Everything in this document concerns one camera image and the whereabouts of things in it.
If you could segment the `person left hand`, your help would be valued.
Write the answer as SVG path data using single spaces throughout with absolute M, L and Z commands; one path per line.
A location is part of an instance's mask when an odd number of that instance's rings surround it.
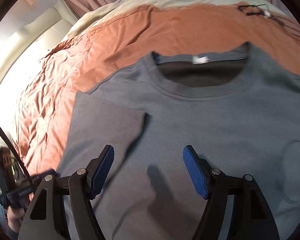
M 13 237 L 18 237 L 18 233 L 21 228 L 22 220 L 25 216 L 25 209 L 23 207 L 20 208 L 12 208 L 11 206 L 7 209 L 7 226 L 8 232 Z

